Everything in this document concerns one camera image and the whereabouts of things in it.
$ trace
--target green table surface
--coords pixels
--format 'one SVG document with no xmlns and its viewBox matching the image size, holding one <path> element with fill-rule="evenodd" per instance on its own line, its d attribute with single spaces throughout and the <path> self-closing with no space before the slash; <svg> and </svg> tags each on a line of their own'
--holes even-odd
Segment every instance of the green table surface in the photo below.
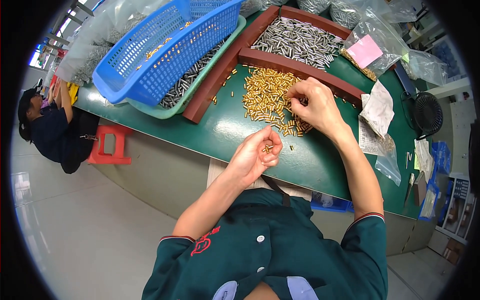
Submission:
<svg viewBox="0 0 480 300">
<path fill-rule="evenodd" d="M 251 23 L 258 14 L 249 17 L 248 23 Z M 228 162 L 247 135 L 266 126 L 264 122 L 244 118 L 245 109 L 241 100 L 245 91 L 244 77 L 248 76 L 248 70 L 241 65 L 237 66 L 237 70 L 238 72 L 218 92 L 217 105 L 213 103 L 210 105 L 198 125 L 182 115 L 159 120 L 141 113 L 129 104 L 114 107 L 106 102 L 92 84 L 80 88 L 75 106 L 161 140 Z M 327 71 L 365 93 L 370 93 L 374 84 L 348 60 L 340 56 L 335 58 Z M 405 169 L 406 152 L 413 153 L 416 134 L 408 126 L 403 113 L 400 103 L 403 88 L 396 74 L 387 71 L 379 80 L 394 101 L 395 116 L 388 133 L 396 144 L 398 168 L 402 177 L 401 184 L 397 187 L 392 180 L 374 169 L 382 189 L 384 209 L 387 212 L 417 218 L 420 208 L 414 205 L 413 193 L 410 194 L 406 207 L 403 207 L 409 175 L 410 173 L 418 175 L 418 171 L 413 169 L 413 160 L 409 163 L 408 169 Z M 337 99 L 336 102 L 343 119 L 350 125 L 358 139 L 360 110 L 353 108 L 348 102 L 343 103 L 341 99 Z M 284 144 L 280 162 L 278 166 L 269 168 L 265 172 L 266 175 L 351 200 L 342 160 L 328 138 L 316 130 L 311 130 L 302 138 L 292 135 L 280 137 Z M 289 145 L 294 146 L 294 151 L 290 150 Z M 366 154 L 366 157 L 374 167 L 377 156 Z"/>
</svg>

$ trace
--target black desk fan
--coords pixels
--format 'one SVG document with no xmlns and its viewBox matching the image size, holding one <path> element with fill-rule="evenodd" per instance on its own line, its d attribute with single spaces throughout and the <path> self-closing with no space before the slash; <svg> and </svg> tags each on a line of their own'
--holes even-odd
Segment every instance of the black desk fan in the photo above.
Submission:
<svg viewBox="0 0 480 300">
<path fill-rule="evenodd" d="M 406 102 L 409 106 L 408 112 L 410 117 L 405 112 L 403 102 Z M 417 94 L 416 98 L 413 98 L 409 92 L 403 92 L 401 103 L 405 118 L 410 119 L 410 123 L 413 126 L 408 125 L 417 132 L 417 141 L 437 133 L 442 127 L 444 114 L 434 95 L 421 92 Z"/>
</svg>

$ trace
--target red plastic stool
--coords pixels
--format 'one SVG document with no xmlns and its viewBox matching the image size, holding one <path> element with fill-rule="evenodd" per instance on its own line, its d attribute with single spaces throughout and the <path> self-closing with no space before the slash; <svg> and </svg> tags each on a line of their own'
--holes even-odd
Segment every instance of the red plastic stool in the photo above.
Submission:
<svg viewBox="0 0 480 300">
<path fill-rule="evenodd" d="M 125 147 L 125 135 L 131 134 L 133 129 L 122 125 L 99 125 L 96 130 L 98 141 L 93 142 L 92 153 L 87 159 L 90 164 L 130 165 L 131 157 L 123 157 Z M 115 153 L 105 153 L 105 134 L 115 135 Z"/>
</svg>

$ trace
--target pink label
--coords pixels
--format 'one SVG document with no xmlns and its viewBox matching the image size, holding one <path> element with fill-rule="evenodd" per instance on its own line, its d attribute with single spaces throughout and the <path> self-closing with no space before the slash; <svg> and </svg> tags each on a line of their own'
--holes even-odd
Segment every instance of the pink label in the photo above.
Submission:
<svg viewBox="0 0 480 300">
<path fill-rule="evenodd" d="M 358 64 L 360 69 L 365 68 L 383 54 L 370 35 L 364 36 L 353 46 L 348 48 L 347 52 Z"/>
</svg>

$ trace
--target brown wooden tray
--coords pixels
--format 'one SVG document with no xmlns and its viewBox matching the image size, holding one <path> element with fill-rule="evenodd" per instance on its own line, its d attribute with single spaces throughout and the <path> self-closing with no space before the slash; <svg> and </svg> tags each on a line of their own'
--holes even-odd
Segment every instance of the brown wooden tray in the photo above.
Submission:
<svg viewBox="0 0 480 300">
<path fill-rule="evenodd" d="M 325 71 L 309 66 L 301 61 L 292 60 L 281 55 L 244 47 L 239 52 L 239 63 L 259 68 L 270 68 L 305 80 L 313 77 L 328 86 L 334 95 L 345 99 L 361 109 L 361 90 Z"/>
<path fill-rule="evenodd" d="M 205 114 L 208 106 L 212 102 L 212 98 L 218 93 L 220 88 L 222 87 L 223 82 L 226 78 L 230 75 L 231 71 L 235 68 L 235 66 L 239 63 L 238 54 L 240 50 L 244 47 L 250 48 L 251 45 L 258 39 L 260 34 L 272 23 L 276 17 L 284 16 L 286 18 L 297 19 L 302 22 L 309 22 L 314 26 L 322 28 L 326 31 L 329 31 L 342 39 L 346 39 L 348 35 L 351 33 L 351 30 L 344 28 L 330 20 L 327 20 L 321 16 L 311 14 L 309 12 L 305 12 L 293 7 L 289 6 L 282 6 L 280 10 L 279 7 L 270 6 L 266 11 L 264 11 L 260 16 L 258 16 L 250 26 L 248 26 L 237 39 L 230 45 L 228 50 L 223 54 L 223 56 L 217 61 L 215 66 L 210 70 L 208 76 L 204 79 L 202 84 L 198 87 L 196 93 L 193 95 L 191 101 L 189 102 L 188 106 L 186 107 L 185 111 L 183 112 L 183 116 L 187 119 L 195 122 L 198 124 L 202 119 L 203 115 Z M 277 59 L 277 57 L 281 57 L 276 54 L 267 53 L 273 56 L 272 59 Z M 343 84 L 347 84 L 343 80 L 336 78 L 333 75 L 327 74 L 321 70 L 318 70 L 314 67 L 308 66 L 302 62 L 291 60 L 295 63 L 292 65 L 295 66 L 297 72 L 292 72 L 293 70 L 289 71 L 294 74 L 297 74 L 298 77 L 305 79 L 309 76 L 315 77 L 318 80 L 322 81 L 323 83 L 330 87 L 332 91 L 344 98 L 346 101 L 355 104 L 355 106 L 361 108 L 361 98 L 360 94 L 357 92 L 361 92 L 359 89 L 355 88 L 356 90 L 350 89 L 350 87 L 346 87 Z M 285 69 L 288 69 L 287 66 L 290 66 L 289 63 L 286 61 L 282 64 L 285 65 Z M 322 72 L 324 74 L 319 74 L 311 70 L 310 68 Z"/>
<path fill-rule="evenodd" d="M 218 93 L 223 82 L 238 64 L 240 49 L 253 45 L 260 34 L 278 17 L 279 10 L 280 8 L 277 6 L 270 6 L 237 37 L 198 87 L 182 114 L 184 117 L 197 124 L 200 122 L 212 102 L 212 98 Z"/>
</svg>

